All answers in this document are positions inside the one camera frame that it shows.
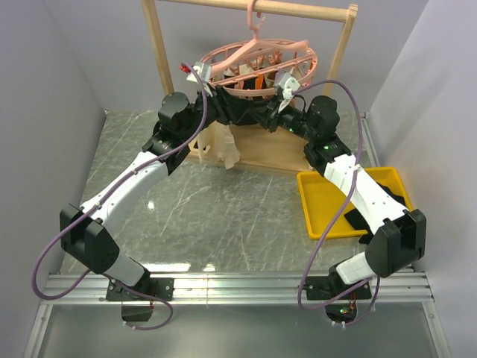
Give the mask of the beige boxer underwear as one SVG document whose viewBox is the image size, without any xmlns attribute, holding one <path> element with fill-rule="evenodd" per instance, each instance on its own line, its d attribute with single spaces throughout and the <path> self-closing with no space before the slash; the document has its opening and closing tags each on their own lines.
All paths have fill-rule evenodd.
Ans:
<svg viewBox="0 0 477 358">
<path fill-rule="evenodd" d="M 226 169 L 231 169 L 240 160 L 240 153 L 230 126 L 213 122 L 197 136 L 198 158 L 200 163 L 207 160 L 223 163 Z"/>
</svg>

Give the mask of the pink round clip hanger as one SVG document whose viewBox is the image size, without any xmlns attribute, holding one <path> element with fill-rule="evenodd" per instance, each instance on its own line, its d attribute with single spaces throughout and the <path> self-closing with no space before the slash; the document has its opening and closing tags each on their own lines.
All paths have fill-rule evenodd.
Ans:
<svg viewBox="0 0 477 358">
<path fill-rule="evenodd" d="M 254 22 L 260 14 L 255 1 L 247 4 L 247 24 L 253 32 L 251 40 L 223 45 L 204 55 L 199 62 L 212 66 L 208 84 L 214 90 L 223 88 L 236 98 L 272 96 L 274 82 L 283 72 L 289 72 L 300 84 L 309 84 L 318 67 L 318 56 L 307 40 L 293 41 L 262 39 L 261 22 Z M 242 89 L 243 83 L 260 75 L 265 77 L 267 89 Z"/>
</svg>

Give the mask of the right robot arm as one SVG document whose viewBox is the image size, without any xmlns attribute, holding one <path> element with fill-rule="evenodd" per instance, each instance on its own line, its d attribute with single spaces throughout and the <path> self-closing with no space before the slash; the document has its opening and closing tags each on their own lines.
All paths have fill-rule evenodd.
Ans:
<svg viewBox="0 0 477 358">
<path fill-rule="evenodd" d="M 253 118 L 270 132 L 283 128 L 304 139 L 310 166 L 346 195 L 373 235 L 365 251 L 330 268 L 326 283 L 331 295 L 345 298 L 355 283 L 388 277 L 420 260 L 425 254 L 426 217 L 420 210 L 408 210 L 363 170 L 336 133 L 336 101 L 319 95 L 307 110 L 280 105 L 270 100 Z"/>
</svg>

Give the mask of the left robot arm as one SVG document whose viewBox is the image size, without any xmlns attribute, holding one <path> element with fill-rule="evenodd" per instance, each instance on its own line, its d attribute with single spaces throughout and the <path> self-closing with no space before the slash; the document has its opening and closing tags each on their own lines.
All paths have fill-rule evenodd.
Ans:
<svg viewBox="0 0 477 358">
<path fill-rule="evenodd" d="M 251 101 L 234 98 L 223 88 L 195 102 L 181 92 L 167 95 L 151 137 L 132 163 L 94 198 L 61 211 L 61 248 L 94 273 L 121 281 L 132 299 L 145 298 L 151 289 L 148 273 L 121 252 L 116 229 L 130 207 L 185 160 L 188 140 L 214 122 L 251 124 L 246 112 L 252 107 Z"/>
</svg>

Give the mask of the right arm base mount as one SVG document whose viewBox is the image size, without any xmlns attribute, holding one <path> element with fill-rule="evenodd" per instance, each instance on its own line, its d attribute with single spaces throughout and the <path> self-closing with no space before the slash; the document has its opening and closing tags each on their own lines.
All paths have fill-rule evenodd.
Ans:
<svg viewBox="0 0 477 358">
<path fill-rule="evenodd" d="M 305 293 L 307 302 L 321 301 L 318 309 L 324 308 L 326 317 L 332 324 L 346 327 L 358 321 L 358 300 L 372 298 L 370 281 L 368 278 L 347 285 L 341 282 L 340 277 L 333 277 L 332 274 L 308 276 L 298 292 L 298 305 L 304 310 L 316 310 L 316 307 L 304 304 L 303 293 Z"/>
</svg>

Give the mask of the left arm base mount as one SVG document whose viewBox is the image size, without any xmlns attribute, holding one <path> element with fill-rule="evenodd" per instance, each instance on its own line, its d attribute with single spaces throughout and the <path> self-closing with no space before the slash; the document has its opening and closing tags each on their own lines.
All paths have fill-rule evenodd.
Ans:
<svg viewBox="0 0 477 358">
<path fill-rule="evenodd" d="M 173 294 L 173 277 L 146 275 L 132 287 L 119 280 L 110 279 L 105 301 L 121 303 L 121 319 L 124 326 L 133 330 L 149 331 L 162 328 L 172 320 L 174 314 L 174 308 L 171 305 Z M 162 304 L 168 313 L 160 324 L 147 326 L 146 324 L 153 318 L 156 304 Z"/>
</svg>

